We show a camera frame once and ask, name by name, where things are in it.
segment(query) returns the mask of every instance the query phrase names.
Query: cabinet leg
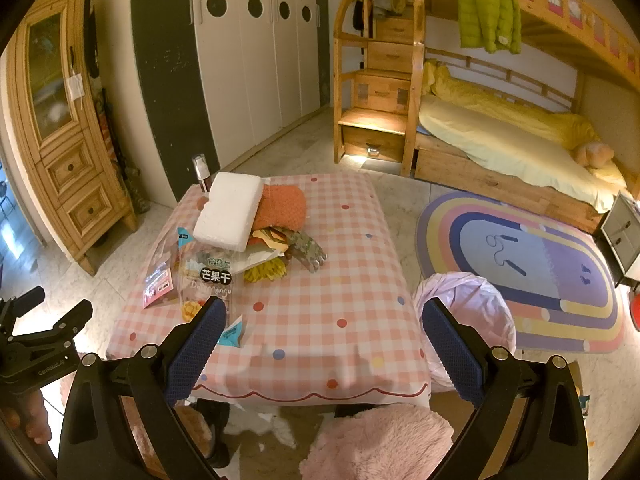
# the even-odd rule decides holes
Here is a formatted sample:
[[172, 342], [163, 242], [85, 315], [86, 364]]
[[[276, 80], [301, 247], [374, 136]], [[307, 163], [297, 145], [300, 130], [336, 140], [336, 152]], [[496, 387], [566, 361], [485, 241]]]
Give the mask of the cabinet leg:
[[128, 215], [123, 216], [122, 221], [132, 233], [135, 233], [138, 230], [138, 217], [133, 211], [131, 211]]
[[78, 265], [82, 267], [82, 270], [84, 270], [84, 272], [89, 276], [95, 276], [94, 266], [92, 266], [91, 262], [89, 262], [89, 259], [85, 255], [78, 260]]

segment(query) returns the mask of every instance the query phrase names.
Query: wooden bunk bed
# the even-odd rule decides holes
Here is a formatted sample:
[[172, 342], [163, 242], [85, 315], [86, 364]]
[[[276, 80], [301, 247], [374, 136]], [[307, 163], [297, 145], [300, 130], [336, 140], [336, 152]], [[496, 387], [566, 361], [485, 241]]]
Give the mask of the wooden bunk bed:
[[[577, 112], [584, 74], [640, 91], [640, 49], [582, 0], [519, 0], [524, 43], [573, 66], [578, 71], [573, 96], [513, 70], [469, 56], [425, 47], [425, 15], [458, 18], [458, 0], [412, 0], [402, 16], [364, 20], [363, 36], [346, 33], [343, 23], [354, 0], [342, 0], [334, 23], [334, 155], [345, 153], [401, 162], [402, 176], [468, 190], [533, 213], [593, 232], [601, 215], [551, 187], [526, 184], [514, 176], [487, 170], [462, 150], [435, 137], [417, 134], [425, 57], [477, 70]], [[369, 15], [370, 0], [363, 0]], [[342, 72], [342, 48], [361, 48], [364, 68]], [[351, 108], [342, 110], [342, 87], [350, 82]], [[512, 102], [522, 98], [486, 88]], [[527, 105], [537, 106], [531, 100]], [[616, 165], [633, 197], [640, 179]]]

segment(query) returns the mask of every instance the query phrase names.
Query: white wardrobe door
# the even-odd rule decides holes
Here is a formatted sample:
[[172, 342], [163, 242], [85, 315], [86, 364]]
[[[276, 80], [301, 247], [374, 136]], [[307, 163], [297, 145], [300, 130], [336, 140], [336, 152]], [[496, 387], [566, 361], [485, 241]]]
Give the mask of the white wardrobe door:
[[241, 0], [193, 0], [200, 76], [221, 168], [254, 146], [242, 64], [242, 7]]
[[296, 0], [273, 0], [273, 37], [278, 69], [278, 94], [284, 126], [302, 116], [298, 77]]
[[320, 107], [318, 76], [318, 11], [316, 0], [296, 0], [300, 104], [306, 115]]
[[244, 80], [254, 143], [259, 144], [283, 126], [273, 43], [273, 6], [271, 0], [239, 1]]

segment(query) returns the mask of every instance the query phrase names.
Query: silver screw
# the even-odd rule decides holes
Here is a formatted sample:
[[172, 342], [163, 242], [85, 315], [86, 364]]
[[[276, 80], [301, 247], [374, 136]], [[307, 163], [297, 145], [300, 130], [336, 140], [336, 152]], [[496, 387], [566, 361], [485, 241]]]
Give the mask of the silver screw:
[[496, 359], [498, 359], [498, 361], [505, 361], [507, 357], [509, 357], [509, 352], [507, 352], [506, 349], [502, 348], [501, 346], [497, 346], [493, 350], [491, 350], [491, 354]]
[[156, 347], [155, 345], [147, 345], [140, 351], [140, 355], [142, 355], [142, 357], [145, 359], [151, 359], [157, 353], [158, 347]]
[[564, 358], [560, 357], [559, 355], [554, 355], [554, 358], [551, 359], [551, 362], [554, 364], [556, 368], [560, 370], [562, 370], [566, 366], [566, 361], [564, 360]]
[[87, 354], [82, 358], [82, 364], [84, 366], [91, 366], [95, 363], [95, 354]]

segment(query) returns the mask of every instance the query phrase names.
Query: dark green panel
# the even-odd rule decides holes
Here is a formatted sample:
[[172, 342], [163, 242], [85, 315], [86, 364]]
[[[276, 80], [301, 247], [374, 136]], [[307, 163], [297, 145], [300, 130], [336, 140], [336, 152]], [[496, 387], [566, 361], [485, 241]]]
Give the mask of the dark green panel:
[[318, 75], [320, 81], [320, 106], [331, 100], [331, 72], [329, 54], [329, 0], [316, 0], [320, 7], [320, 27], [318, 27]]
[[133, 44], [146, 114], [177, 200], [196, 182], [193, 155], [204, 153], [211, 173], [220, 168], [191, 21], [190, 0], [131, 0]]

